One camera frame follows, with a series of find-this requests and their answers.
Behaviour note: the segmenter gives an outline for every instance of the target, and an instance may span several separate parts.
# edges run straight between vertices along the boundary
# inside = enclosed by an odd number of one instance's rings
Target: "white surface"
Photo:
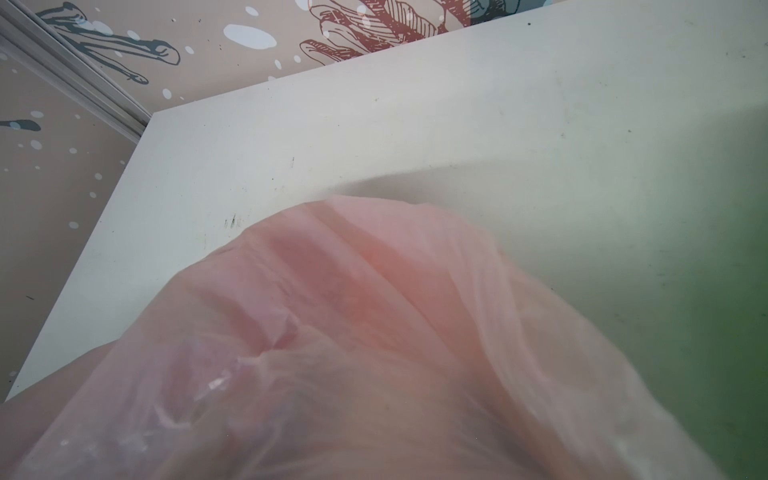
[[[739,377],[768,310],[766,10],[569,0],[155,114],[12,395],[278,210],[431,201],[593,319],[733,471],[766,418]]]

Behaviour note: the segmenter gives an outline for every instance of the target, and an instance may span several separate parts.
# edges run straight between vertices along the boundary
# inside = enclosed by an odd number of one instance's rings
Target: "translucent plastic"
[[[333,197],[177,274],[13,478],[722,478],[486,232]]]

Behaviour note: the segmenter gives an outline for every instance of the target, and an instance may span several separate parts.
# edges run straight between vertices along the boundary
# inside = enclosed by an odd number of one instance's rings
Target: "white spot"
[[[272,35],[264,30],[245,25],[227,25],[224,27],[224,36],[235,43],[255,50],[264,50],[277,45],[277,40]]]
[[[99,22],[98,20],[94,22],[94,28],[96,28],[96,31],[99,33],[102,33],[104,35],[113,35],[114,32],[112,31],[107,24]]]
[[[82,17],[78,17],[77,20],[75,20],[76,24],[78,24],[78,27],[83,28],[85,30],[95,30],[96,27],[94,27],[94,24],[90,23],[88,20]]]
[[[219,385],[221,385],[222,383],[224,383],[224,380],[226,380],[224,377],[219,377],[215,380],[211,380],[210,382],[208,382],[208,388],[213,390]]]

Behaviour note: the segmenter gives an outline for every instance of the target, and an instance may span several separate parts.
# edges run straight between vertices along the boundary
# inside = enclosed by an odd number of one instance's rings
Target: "wall illustration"
[[[21,2],[155,112],[553,0]]]
[[[141,40],[137,34],[115,35],[103,22],[90,22],[85,13],[76,5],[64,2],[59,8],[50,8],[36,14],[42,21],[53,27],[80,53],[99,64],[119,71],[126,79],[138,84],[149,84],[142,74],[132,71],[113,55],[134,55],[162,61],[169,65],[181,62],[179,51],[166,41]]]
[[[34,120],[0,121],[0,127],[10,127],[13,130],[40,131],[40,125]]]
[[[327,41],[305,40],[301,50],[329,65],[512,15],[519,8],[520,0],[313,0],[309,11]]]

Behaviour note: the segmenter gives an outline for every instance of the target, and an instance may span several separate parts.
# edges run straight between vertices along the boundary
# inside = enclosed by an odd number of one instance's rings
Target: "patterned wallpaper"
[[[1,401],[135,145],[2,51],[0,91]]]
[[[149,111],[551,0],[25,0]]]

